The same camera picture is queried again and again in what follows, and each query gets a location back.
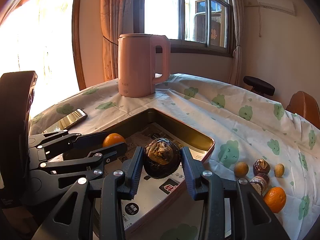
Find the dark water chestnut on table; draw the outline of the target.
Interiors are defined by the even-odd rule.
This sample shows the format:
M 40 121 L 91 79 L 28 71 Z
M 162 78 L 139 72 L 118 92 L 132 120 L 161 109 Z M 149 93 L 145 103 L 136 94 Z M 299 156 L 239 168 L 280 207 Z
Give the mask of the dark water chestnut on table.
M 253 174 L 257 176 L 260 173 L 268 174 L 271 167 L 265 159 L 258 159 L 253 164 Z

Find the brown longan fruit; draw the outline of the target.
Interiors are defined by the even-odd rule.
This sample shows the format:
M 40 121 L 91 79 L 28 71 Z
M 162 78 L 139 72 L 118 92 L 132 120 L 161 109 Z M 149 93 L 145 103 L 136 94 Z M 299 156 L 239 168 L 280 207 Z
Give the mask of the brown longan fruit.
M 284 175 L 285 167 L 283 164 L 277 164 L 274 166 L 274 176 L 280 178 Z
M 249 166 L 246 162 L 237 162 L 234 166 L 234 175 L 238 178 L 245 177 L 248 174 Z

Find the cut purple sugarcane piece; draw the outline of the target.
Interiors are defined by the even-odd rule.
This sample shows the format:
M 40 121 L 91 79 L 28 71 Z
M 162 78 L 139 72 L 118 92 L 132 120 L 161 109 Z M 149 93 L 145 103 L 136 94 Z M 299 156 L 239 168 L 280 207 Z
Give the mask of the cut purple sugarcane piece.
M 267 174 L 264 174 L 264 173 L 257 174 L 250 181 L 250 184 L 261 196 L 268 188 L 269 183 L 270 183 L 270 178 Z

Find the white wall air conditioner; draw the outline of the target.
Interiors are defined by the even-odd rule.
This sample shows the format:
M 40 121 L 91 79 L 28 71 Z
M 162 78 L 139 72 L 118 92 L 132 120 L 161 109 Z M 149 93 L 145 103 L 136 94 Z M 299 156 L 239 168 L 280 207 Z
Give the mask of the white wall air conditioner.
M 289 0 L 257 0 L 257 3 L 264 8 L 281 11 L 292 16 L 296 15 L 295 7 Z

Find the pink electric kettle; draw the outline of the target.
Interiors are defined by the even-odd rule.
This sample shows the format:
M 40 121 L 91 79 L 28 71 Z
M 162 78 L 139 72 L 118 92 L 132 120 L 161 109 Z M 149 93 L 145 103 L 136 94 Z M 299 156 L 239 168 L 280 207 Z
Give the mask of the pink electric kettle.
M 156 77 L 156 47 L 162 48 L 162 74 Z M 140 98 L 170 75 L 171 44 L 165 35 L 122 34 L 118 44 L 118 88 L 122 96 Z

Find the wood framed sliding window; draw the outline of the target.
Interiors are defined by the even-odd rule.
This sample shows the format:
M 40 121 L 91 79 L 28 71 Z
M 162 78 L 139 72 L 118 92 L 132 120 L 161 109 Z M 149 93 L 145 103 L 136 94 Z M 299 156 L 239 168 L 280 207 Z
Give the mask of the wood framed sliding window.
M 133 31 L 165 35 L 173 53 L 230 57 L 231 0 L 133 0 Z

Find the black round stool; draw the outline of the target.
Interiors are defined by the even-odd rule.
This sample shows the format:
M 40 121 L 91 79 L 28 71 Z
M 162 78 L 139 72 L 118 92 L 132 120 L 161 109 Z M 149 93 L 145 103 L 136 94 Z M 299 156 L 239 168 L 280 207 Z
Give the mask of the black round stool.
M 251 86 L 251 91 L 260 96 L 273 96 L 276 90 L 271 84 L 257 77 L 244 76 L 243 82 L 246 85 Z

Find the white green-patterned tablecloth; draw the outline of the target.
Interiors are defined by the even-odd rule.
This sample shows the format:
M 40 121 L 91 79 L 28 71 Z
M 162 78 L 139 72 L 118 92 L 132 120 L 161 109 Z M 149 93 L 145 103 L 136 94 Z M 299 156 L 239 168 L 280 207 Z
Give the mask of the white green-patterned tablecloth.
M 148 108 L 155 108 L 198 129 L 215 140 L 210 169 L 231 178 L 232 168 L 218 158 L 227 146 L 246 163 L 263 158 L 285 167 L 273 178 L 287 195 L 281 212 L 291 239 L 302 239 L 319 216 L 319 129 L 282 104 L 245 89 L 187 74 L 171 75 L 143 98 L 119 94 L 118 81 L 90 87 L 33 118 L 30 132 L 38 134 L 69 112 L 80 108 L 88 118 L 79 132 L 101 131 Z

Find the orange tangerine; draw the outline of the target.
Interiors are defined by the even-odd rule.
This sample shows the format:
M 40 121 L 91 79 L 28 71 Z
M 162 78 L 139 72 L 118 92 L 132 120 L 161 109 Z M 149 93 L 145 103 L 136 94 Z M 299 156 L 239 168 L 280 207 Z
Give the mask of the orange tangerine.
M 114 144 L 126 142 L 125 138 L 118 133 L 109 134 L 103 141 L 103 147 L 110 147 Z
M 286 204 L 286 193 L 281 187 L 273 187 L 265 193 L 263 200 L 273 213 L 279 213 Z

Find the dark brown water chestnut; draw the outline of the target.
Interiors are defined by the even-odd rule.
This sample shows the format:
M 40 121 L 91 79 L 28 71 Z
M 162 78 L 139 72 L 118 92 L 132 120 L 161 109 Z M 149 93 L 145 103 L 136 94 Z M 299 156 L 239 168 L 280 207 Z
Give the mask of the dark brown water chestnut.
M 144 148 L 144 170 L 155 179 L 162 179 L 174 173 L 181 160 L 180 148 L 167 138 L 157 138 Z

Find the pink metal tin box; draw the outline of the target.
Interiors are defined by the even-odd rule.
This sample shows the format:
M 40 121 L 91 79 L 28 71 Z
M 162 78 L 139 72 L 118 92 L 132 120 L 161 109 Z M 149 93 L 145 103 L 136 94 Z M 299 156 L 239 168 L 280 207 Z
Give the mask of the pink metal tin box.
M 105 165 L 108 173 L 129 163 L 137 147 L 143 149 L 143 168 L 137 193 L 132 200 L 122 200 L 125 232 L 133 234 L 153 218 L 166 211 L 185 191 L 182 158 L 178 151 L 188 147 L 195 160 L 204 162 L 213 152 L 213 138 L 187 124 L 149 108 L 101 132 L 84 136 L 77 145 L 63 154 L 64 160 L 80 159 L 103 147 L 105 138 L 113 133 L 121 135 L 127 151 L 114 162 Z

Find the pink patterned curtain left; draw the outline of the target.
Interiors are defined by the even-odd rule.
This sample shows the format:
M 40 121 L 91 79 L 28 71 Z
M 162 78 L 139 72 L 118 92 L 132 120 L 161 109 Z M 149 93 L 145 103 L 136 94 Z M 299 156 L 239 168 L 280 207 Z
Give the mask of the pink patterned curtain left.
M 123 33 L 124 17 L 131 0 L 100 0 L 100 23 L 103 35 L 104 80 L 118 77 L 118 38 Z

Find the black smartphone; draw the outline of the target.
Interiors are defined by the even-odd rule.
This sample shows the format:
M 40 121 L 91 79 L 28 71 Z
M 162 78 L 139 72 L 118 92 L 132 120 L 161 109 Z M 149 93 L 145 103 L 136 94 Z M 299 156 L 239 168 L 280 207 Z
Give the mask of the black smartphone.
M 53 133 L 53 132 L 59 132 L 64 130 L 69 130 L 73 126 L 77 125 L 78 123 L 82 122 L 88 117 L 88 115 L 81 109 L 77 109 L 56 123 L 49 126 L 47 129 L 45 129 L 42 133 Z

